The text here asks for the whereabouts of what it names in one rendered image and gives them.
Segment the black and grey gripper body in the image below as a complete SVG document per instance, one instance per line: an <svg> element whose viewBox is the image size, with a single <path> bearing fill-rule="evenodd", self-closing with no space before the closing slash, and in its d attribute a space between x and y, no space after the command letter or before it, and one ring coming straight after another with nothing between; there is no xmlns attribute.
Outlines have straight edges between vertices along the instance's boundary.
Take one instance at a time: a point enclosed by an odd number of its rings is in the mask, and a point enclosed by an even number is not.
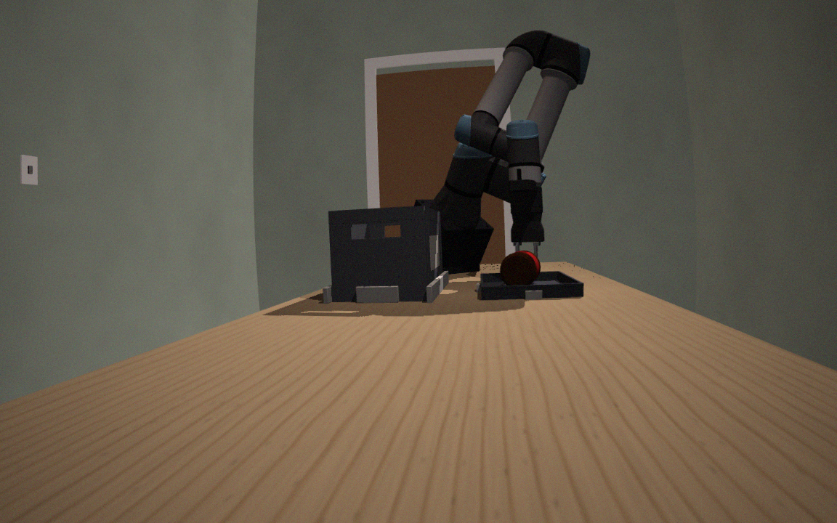
<svg viewBox="0 0 837 523"><path fill-rule="evenodd" d="M509 168L507 183L511 215L514 219L511 242L544 242L544 228L541 223L542 187L539 187L541 168L539 166Z"/></svg>

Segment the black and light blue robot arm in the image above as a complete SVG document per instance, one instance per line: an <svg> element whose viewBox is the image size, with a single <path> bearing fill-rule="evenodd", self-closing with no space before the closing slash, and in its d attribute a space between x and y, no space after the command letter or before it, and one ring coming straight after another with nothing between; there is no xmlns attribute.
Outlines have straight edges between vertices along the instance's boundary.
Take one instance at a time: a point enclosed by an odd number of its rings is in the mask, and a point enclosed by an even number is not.
<svg viewBox="0 0 837 523"><path fill-rule="evenodd" d="M547 177L542 159L562 106L569 92L583 85L589 62L588 47L549 32L526 32L509 42L474 115L462 115L456 124L454 137L461 143L431 205L441 211L443 221L477 225L484 192L509 203L509 168L539 166L541 187ZM528 117L509 122L507 130L499 128L526 70L533 66L542 68L543 81Z"/></svg>

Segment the brown bottle with red label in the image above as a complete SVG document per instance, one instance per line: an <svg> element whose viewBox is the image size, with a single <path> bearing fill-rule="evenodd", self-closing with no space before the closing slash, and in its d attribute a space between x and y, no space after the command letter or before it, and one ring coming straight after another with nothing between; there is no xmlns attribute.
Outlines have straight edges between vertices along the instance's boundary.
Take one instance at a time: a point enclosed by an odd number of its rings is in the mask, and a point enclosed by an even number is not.
<svg viewBox="0 0 837 523"><path fill-rule="evenodd" d="M540 271L539 259L530 251L511 253L501 264L501 278L506 285L530 285Z"/></svg>

